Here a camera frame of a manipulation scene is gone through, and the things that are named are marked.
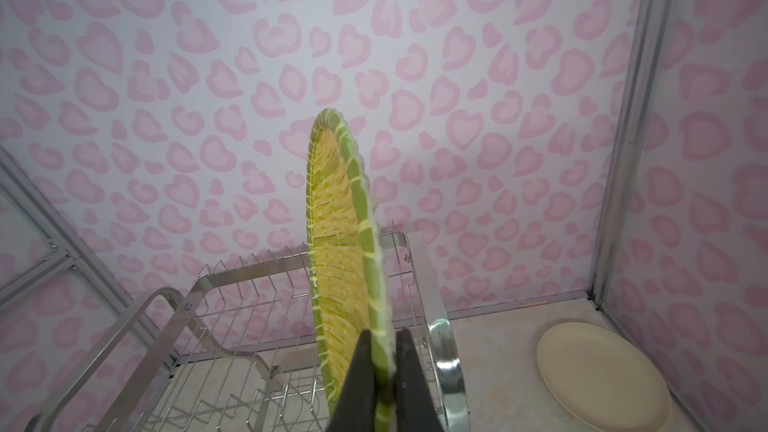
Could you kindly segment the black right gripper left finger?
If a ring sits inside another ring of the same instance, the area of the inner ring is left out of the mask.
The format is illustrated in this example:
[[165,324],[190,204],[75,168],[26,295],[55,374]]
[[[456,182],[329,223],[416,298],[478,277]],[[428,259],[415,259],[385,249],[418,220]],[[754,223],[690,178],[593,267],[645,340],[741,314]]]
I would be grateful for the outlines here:
[[376,408],[376,376],[372,362],[371,332],[357,341],[328,432],[371,432]]

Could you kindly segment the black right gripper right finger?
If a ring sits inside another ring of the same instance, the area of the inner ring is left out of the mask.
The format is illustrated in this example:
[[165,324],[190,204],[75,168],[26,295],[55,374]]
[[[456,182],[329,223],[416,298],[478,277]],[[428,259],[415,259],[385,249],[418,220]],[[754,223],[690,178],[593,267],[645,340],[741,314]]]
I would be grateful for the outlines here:
[[440,432],[443,430],[433,406],[413,337],[408,329],[396,334],[394,392],[399,432]]

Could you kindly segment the green rimmed woven bamboo plate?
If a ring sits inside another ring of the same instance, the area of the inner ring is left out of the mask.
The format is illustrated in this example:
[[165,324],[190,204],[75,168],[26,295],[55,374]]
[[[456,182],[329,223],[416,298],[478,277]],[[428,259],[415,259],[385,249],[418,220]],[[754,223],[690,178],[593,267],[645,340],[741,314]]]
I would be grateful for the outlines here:
[[314,327],[328,407],[336,410],[361,332],[371,333],[374,376],[388,387],[395,335],[364,159],[335,109],[314,120],[308,148],[306,230]]

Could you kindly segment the stainless steel dish rack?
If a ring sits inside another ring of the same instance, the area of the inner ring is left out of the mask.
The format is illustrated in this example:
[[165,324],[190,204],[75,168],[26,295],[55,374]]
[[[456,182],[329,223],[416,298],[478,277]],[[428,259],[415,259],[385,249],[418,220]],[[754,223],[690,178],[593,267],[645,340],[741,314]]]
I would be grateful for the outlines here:
[[[389,230],[396,330],[413,337],[442,431],[470,429],[460,355],[423,236]],[[203,270],[188,292],[143,293],[55,387],[30,431],[327,431],[305,246]],[[150,305],[172,313],[98,403],[87,385]]]

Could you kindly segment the cream round plate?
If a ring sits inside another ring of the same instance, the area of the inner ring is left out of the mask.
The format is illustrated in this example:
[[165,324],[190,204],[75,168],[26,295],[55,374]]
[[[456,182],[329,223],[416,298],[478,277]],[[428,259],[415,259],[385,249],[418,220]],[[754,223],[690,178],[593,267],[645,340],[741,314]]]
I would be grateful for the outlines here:
[[659,370],[603,327],[556,324],[542,334],[536,360],[553,397],[597,431],[661,431],[671,417],[671,396]]

